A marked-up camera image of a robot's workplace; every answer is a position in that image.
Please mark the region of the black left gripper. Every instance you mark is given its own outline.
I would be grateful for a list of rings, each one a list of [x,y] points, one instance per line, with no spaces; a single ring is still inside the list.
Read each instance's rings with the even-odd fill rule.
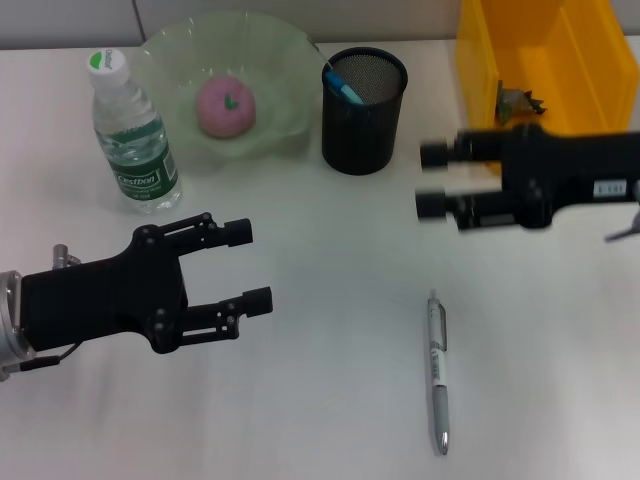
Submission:
[[[171,324],[172,348],[236,340],[242,316],[273,312],[271,288],[186,308],[177,254],[252,242],[249,219],[219,225],[209,212],[159,227],[142,226],[114,257],[25,276],[21,327],[28,343],[41,352],[124,332],[145,335],[162,310],[166,316],[179,312]]]

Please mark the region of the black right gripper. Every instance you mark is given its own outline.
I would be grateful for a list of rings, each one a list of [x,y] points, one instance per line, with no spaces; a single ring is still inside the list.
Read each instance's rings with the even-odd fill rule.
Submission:
[[[640,132],[558,136],[526,124],[509,132],[462,129],[451,144],[420,146],[423,170],[500,159],[504,192],[417,192],[418,218],[452,216],[460,231],[516,224],[544,229],[565,207],[632,203],[640,182]]]

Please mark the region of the green plastic wrapper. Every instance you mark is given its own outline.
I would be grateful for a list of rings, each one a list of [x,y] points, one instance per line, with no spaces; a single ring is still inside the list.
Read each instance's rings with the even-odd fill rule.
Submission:
[[[543,103],[531,90],[505,88],[503,81],[498,81],[495,117],[501,126],[518,117],[543,115],[547,111]]]

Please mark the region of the blue scissors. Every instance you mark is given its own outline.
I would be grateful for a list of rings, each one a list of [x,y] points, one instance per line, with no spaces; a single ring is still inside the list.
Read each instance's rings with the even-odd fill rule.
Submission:
[[[364,105],[361,97],[344,81],[344,79],[333,70],[328,70],[324,74],[324,79],[328,85],[344,100],[355,104]]]

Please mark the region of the clear green-label water bottle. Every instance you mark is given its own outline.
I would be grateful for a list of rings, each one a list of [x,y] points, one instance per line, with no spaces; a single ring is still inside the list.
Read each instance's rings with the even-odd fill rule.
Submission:
[[[132,79],[125,55],[99,49],[86,67],[94,90],[93,129],[121,194],[145,214],[173,208],[182,190],[166,128]]]

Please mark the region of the pink toy peach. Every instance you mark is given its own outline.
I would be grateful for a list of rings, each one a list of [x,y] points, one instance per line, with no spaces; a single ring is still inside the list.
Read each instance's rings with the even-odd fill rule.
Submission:
[[[232,138],[251,129],[257,118],[252,90],[232,75],[214,76],[196,95],[196,117],[200,129],[214,138]]]

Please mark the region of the silver pen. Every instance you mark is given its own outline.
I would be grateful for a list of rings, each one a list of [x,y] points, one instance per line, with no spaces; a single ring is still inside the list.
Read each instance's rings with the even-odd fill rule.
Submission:
[[[428,299],[427,326],[435,440],[439,454],[446,456],[450,444],[449,399],[446,375],[446,353],[448,350],[446,309],[440,302],[435,290],[430,292]]]

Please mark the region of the black mesh pen holder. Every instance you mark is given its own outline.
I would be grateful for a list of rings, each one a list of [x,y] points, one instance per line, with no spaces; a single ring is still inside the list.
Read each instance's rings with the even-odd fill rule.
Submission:
[[[362,176],[390,162],[408,85],[404,64],[374,47],[353,47],[329,58],[333,71],[361,97],[352,104],[322,80],[322,155],[333,169]]]

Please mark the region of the translucent green fruit bowl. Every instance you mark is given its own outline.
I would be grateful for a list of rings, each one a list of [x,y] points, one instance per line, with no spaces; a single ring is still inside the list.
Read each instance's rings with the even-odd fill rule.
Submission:
[[[298,148],[316,119],[324,63],[308,35],[274,16],[221,10],[166,26],[131,57],[133,79],[158,108],[179,167],[212,173]],[[254,95],[248,132],[216,139],[198,126],[196,96],[230,75]]]

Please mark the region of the yellow plastic bin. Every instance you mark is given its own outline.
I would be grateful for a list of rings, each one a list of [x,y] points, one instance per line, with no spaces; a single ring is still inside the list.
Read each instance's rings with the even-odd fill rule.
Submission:
[[[499,87],[541,100],[554,133],[629,127],[640,66],[609,0],[462,0],[455,58],[473,128],[498,126]]]

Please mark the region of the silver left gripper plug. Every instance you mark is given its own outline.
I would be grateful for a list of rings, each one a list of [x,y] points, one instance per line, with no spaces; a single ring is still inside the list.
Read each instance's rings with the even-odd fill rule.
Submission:
[[[56,244],[53,247],[53,270],[68,268],[80,264],[81,261],[69,253],[68,247],[65,244]]]

